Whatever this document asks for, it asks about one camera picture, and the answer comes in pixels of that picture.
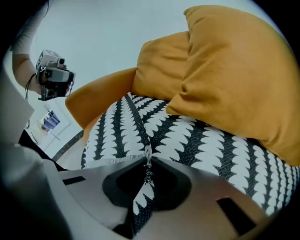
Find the black and white patterned fabric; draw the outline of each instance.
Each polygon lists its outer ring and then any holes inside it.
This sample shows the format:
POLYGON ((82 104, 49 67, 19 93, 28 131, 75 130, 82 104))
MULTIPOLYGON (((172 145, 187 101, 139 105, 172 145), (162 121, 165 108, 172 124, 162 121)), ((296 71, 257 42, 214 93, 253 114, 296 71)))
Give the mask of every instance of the black and white patterned fabric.
MULTIPOLYGON (((232 135, 189 117, 168 115, 167 103, 128 93, 112 104, 90 132, 82 168, 137 156, 150 160, 152 155, 226 179, 268 215, 289 203, 300 181, 299 167, 290 167, 256 140, 232 135)), ((155 199, 148 167, 147 180, 134 200, 136 231, 151 216, 155 199)))

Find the fabric pattern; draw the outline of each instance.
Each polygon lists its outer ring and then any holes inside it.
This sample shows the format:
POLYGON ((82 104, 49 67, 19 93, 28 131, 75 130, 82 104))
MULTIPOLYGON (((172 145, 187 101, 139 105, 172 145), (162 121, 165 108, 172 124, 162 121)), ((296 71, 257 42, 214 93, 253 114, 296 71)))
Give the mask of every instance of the fabric pattern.
MULTIPOLYGON (((287 205, 300 181, 290 167, 254 139, 242 138, 184 116, 168 115, 167 101, 128 93, 112 104, 90 133, 82 167, 159 157, 208 171, 250 196, 266 214, 287 205)), ((155 186, 148 162, 145 184, 133 205, 138 232, 151 216, 155 186)))

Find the white sleeve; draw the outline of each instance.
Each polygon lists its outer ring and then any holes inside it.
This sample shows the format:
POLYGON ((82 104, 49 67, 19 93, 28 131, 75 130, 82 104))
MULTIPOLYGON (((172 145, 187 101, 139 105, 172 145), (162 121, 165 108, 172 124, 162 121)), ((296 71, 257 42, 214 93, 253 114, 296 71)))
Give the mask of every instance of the white sleeve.
POLYGON ((36 31, 46 15, 49 3, 46 3, 34 16, 25 24, 20 36, 12 46, 13 54, 29 54, 30 46, 36 31))

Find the yellow pillow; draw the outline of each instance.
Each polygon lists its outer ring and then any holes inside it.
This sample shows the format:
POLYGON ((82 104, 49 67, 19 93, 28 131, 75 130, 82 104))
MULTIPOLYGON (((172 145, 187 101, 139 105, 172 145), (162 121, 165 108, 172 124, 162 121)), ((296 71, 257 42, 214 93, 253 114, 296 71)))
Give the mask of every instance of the yellow pillow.
POLYGON ((229 7, 197 6, 185 15, 187 72, 167 113, 256 138, 300 165, 300 73, 284 39, 265 21, 229 7))
POLYGON ((181 91, 188 59, 188 32, 180 32, 142 46, 132 93, 170 101, 181 91))

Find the orange armrest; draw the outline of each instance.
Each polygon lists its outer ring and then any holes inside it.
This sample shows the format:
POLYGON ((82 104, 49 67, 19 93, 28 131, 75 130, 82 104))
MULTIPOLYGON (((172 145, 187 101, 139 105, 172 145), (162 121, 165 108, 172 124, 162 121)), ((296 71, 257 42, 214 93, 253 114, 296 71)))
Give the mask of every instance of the orange armrest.
POLYGON ((112 103, 130 92, 135 71, 134 67, 98 78, 68 96, 65 104, 76 122, 85 129, 112 103))

